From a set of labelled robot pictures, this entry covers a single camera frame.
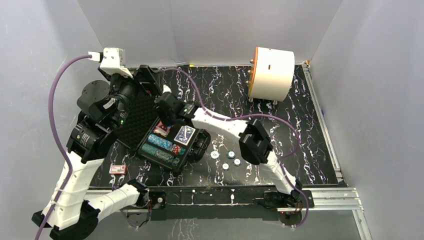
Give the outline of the red playing card deck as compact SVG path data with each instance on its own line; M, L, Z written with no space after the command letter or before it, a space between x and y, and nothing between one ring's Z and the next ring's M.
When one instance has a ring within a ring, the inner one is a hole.
M168 126L163 124L161 121L158 122L158 124L155 126L153 132L156 134L159 134L163 137L167 137L171 131L171 129L173 128L173 126Z

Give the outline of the blue playing card deck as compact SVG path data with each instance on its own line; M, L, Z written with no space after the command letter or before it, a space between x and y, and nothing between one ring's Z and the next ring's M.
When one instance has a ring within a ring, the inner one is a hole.
M179 144L187 146L191 141L192 137L194 136L195 132L195 128L188 125L184 125L179 129L178 133L176 134L173 140Z

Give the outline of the light blue chip ten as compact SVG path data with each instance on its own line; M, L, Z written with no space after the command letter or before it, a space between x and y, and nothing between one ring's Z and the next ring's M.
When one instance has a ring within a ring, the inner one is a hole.
M210 157L214 160L218 159L219 156L220 156L220 153L216 150L210 152Z

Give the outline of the small white chip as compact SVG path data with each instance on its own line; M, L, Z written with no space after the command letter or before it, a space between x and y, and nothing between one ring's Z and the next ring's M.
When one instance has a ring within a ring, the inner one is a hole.
M228 170L229 170L229 168L230 168L230 166L229 166L229 164L228 164L228 163L223 163L223 164L222 164L222 166L221 166L221 169L222 169L223 171L228 171Z

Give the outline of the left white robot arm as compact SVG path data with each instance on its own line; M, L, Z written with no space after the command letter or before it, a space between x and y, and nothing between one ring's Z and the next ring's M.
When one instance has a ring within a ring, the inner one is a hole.
M88 83L77 99L76 126L66 145L62 173L47 206L32 216L40 230L50 229L53 240L83 240L98 223L126 207L150 209L149 188L136 179L100 197L87 199L90 183L119 137L127 115L142 97L162 93L163 70L141 65L135 71L105 73Z

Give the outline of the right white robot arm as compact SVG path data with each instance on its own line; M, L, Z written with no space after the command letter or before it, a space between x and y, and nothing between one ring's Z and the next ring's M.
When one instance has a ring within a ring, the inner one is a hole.
M203 103L179 100L171 92L156 97L154 103L165 125L187 125L223 135L238 143L241 157L252 165L261 166L286 206L295 207L301 201L301 184L281 165L273 150L271 138L259 121L261 114L230 118L207 109Z

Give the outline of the light blue chip row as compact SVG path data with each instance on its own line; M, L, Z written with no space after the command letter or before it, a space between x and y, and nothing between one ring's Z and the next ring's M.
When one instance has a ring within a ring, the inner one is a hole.
M150 134L147 141L179 156L183 156L186 152L186 149L181 145L173 143L155 134Z

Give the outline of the black poker chip case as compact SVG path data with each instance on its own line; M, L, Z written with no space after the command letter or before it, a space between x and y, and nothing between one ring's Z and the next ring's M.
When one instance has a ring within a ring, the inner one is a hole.
M154 133L155 126L159 123L159 121L161 121L157 111L155 110L155 99L162 94L151 94L142 87L142 90L138 93L135 102L130 107L128 117L122 122L122 127L116 130L117 140L129 149L137 151L138 155L145 157L149 162L178 174L182 171L186 163L195 163L201 160L211 142L211 135L204 129L195 128L194 136L191 138L188 145L182 145L175 142L174 138L183 125L174 124L166 137ZM163 139L182 146L185 148L185 154L177 155L148 142L148 136L150 134L157 135ZM152 156L142 153L141 147L143 144L152 145L179 158L179 165L172 167L164 165L158 160L154 160Z

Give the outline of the teal green chip row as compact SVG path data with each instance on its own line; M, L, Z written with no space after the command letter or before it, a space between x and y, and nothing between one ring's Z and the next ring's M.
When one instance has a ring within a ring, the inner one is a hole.
M154 160L159 161L161 164L171 167L177 167L180 164L180 159L170 153L165 152L153 145L145 143L141 146L141 152L152 156Z

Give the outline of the small red white box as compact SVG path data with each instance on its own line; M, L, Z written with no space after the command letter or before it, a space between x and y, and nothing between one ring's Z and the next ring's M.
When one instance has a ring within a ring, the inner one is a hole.
M109 168L110 175L126 175L128 167L126 165L111 165Z

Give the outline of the white orange cylindrical device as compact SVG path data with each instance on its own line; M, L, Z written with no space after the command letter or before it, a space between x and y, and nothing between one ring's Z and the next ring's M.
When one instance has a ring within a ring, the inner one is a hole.
M293 81L294 52L257 46L250 63L249 100L269 100L274 104L284 101Z

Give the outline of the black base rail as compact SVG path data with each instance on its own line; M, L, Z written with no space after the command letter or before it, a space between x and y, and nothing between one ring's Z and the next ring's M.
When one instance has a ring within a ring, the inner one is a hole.
M145 194L147 206L126 207L129 214L152 212L153 221L173 219L262 219L299 223L315 207L310 190L294 195L273 185L157 186Z

